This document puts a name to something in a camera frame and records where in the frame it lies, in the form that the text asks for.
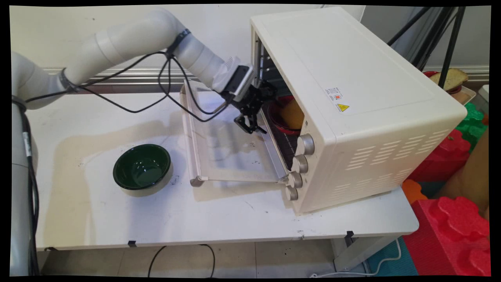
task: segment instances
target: white table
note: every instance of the white table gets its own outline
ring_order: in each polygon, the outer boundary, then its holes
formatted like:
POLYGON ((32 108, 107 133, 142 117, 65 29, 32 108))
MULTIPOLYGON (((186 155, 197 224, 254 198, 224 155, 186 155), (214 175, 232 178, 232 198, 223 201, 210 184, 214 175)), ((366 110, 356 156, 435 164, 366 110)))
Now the white table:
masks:
MULTIPOLYGON (((132 109, 161 96, 108 95, 132 109)), ((401 188, 301 216, 281 185, 207 182, 193 188, 181 111, 165 99, 132 114, 94 95, 66 95, 28 111, 39 152, 38 250, 124 247, 130 241, 156 246, 344 238, 351 230, 354 237, 370 237, 336 259, 351 268, 419 226, 401 188), (112 170, 123 152, 146 143, 166 148, 173 166, 165 187, 137 197, 114 182, 112 170)))

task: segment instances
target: warning label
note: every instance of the warning label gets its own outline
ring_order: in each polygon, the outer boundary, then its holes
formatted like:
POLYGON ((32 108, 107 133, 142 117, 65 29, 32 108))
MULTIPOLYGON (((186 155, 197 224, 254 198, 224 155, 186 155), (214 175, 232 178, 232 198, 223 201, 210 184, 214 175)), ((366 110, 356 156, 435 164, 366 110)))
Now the warning label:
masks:
POLYGON ((342 104, 336 104, 336 105, 339 107, 339 109, 340 109, 341 111, 345 111, 347 108, 349 108, 349 107, 350 107, 350 106, 347 106, 347 105, 342 105, 342 104))

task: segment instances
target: black tripod stand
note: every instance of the black tripod stand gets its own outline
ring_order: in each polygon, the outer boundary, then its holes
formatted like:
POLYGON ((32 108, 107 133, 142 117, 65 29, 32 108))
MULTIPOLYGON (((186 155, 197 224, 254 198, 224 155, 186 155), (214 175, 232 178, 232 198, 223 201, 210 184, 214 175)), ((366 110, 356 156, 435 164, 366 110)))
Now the black tripod stand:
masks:
MULTIPOLYGON (((433 23, 433 26, 431 27, 430 32, 426 36, 426 38, 423 41, 423 44, 419 48, 416 57, 412 60, 412 65, 418 68, 420 71, 423 71, 424 66, 426 65, 426 62, 428 61, 431 52, 435 49, 437 46, 438 42, 442 38, 443 34, 449 27, 449 25, 452 23, 452 20, 455 19, 454 21, 454 26, 452 28, 452 34, 450 35, 449 39, 449 45, 447 46, 447 52, 445 53, 445 59, 443 62, 442 66, 442 74, 440 76, 440 80, 438 82, 438 86, 440 88, 443 88, 445 84, 445 79, 447 78, 447 71, 450 66, 450 61, 452 59, 452 53, 454 52, 454 46, 456 45, 456 40, 457 40, 457 35, 459 34, 459 28, 461 27, 461 22, 463 20, 464 16, 464 10, 466 7, 457 7, 457 12, 452 18, 450 18, 452 11, 454 10, 455 7, 443 7, 440 10, 440 13, 433 23)), ((421 9, 400 31, 397 32, 397 34, 388 41, 388 45, 391 46, 397 39, 402 36, 416 21, 418 21, 428 10, 430 7, 424 7, 421 9)))

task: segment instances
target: open oven door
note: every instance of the open oven door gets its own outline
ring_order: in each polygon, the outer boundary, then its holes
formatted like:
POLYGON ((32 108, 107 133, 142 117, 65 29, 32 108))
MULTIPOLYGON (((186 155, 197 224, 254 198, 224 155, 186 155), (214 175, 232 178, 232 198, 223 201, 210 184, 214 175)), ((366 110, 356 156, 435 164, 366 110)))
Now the open oven door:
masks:
MULTIPOLYGON (((204 84, 189 81, 193 96, 189 93, 187 81, 181 89, 181 104, 201 119, 203 114, 193 102, 204 111, 213 111, 224 103, 219 94, 204 84)), ((205 181, 283 182, 286 169, 280 160, 270 133, 244 132, 233 120, 240 114, 228 106, 221 114, 208 122, 201 122, 183 112, 188 169, 190 183, 194 187, 205 181)), ((258 124, 267 132, 270 128, 258 114, 258 124)))

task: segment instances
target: oven knob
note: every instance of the oven knob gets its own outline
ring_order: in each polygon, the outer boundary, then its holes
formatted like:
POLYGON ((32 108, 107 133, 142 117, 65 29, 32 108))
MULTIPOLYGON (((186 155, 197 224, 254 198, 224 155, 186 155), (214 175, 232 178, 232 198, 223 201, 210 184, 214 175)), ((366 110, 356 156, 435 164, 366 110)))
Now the oven knob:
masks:
POLYGON ((301 175, 297 172, 291 172, 288 175, 289 182, 288 185, 292 188, 301 188, 303 186, 303 180, 301 179, 301 175))
POLYGON ((296 201, 298 199, 298 191, 291 186, 285 187, 285 195, 289 201, 296 201))
POLYGON ((311 135, 305 134, 298 137, 298 148, 296 149, 298 155, 311 155, 314 151, 315 144, 313 144, 311 135))
POLYGON ((304 155, 298 155, 292 159, 292 171, 297 173, 305 173, 308 171, 308 161, 306 161, 304 155))

